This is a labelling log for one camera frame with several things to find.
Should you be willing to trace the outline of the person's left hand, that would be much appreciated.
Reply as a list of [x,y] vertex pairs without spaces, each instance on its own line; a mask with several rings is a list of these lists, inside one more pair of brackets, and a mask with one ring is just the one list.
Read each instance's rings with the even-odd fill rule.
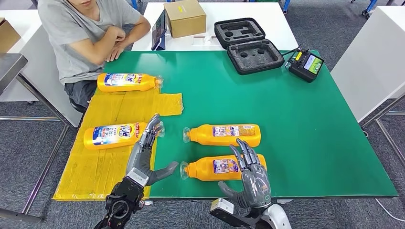
[[105,61],[112,62],[114,60],[117,60],[121,53],[125,50],[125,47],[126,46],[123,45],[121,42],[116,43],[111,53],[106,57]]

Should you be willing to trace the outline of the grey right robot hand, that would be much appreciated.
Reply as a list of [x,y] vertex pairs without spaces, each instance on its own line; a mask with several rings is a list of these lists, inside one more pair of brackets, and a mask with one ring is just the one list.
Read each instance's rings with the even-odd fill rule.
[[246,141],[237,138],[236,142],[241,151],[233,145],[229,147],[241,171],[243,190],[237,192],[229,188],[225,182],[219,181],[220,190],[242,208],[261,208],[270,205],[271,188],[266,168],[260,163],[258,154]]

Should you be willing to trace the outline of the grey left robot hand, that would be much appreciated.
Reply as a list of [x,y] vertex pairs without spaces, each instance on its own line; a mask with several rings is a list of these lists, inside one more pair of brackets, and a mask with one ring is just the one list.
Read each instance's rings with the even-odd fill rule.
[[151,186],[172,175],[179,165],[178,162],[172,161],[165,168],[159,170],[152,170],[150,168],[152,147],[161,129],[160,115],[155,114],[147,123],[140,139],[134,144],[128,159],[126,174],[129,176],[136,174],[138,177],[147,178],[147,180],[141,182],[141,185],[144,187]]

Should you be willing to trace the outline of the person's right hand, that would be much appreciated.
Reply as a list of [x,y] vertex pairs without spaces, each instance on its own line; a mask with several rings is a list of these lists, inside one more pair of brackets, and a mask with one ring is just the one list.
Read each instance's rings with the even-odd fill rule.
[[125,37],[126,33],[116,26],[110,26],[104,35],[104,38],[110,42],[120,42],[123,41]]

